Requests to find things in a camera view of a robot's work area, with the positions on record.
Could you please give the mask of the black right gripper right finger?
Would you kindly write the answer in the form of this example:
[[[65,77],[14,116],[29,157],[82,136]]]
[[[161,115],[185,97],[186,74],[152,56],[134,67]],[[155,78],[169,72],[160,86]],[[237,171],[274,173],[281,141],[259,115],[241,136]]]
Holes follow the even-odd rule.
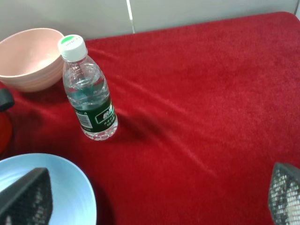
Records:
[[[274,224],[300,223],[300,170],[288,163],[275,163],[268,196]]]

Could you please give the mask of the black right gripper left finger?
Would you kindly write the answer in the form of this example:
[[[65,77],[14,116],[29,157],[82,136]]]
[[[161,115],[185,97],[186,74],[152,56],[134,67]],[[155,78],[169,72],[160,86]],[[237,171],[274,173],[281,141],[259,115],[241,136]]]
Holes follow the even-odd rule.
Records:
[[[2,225],[47,225],[52,212],[52,187],[46,168],[34,168],[0,192]]]

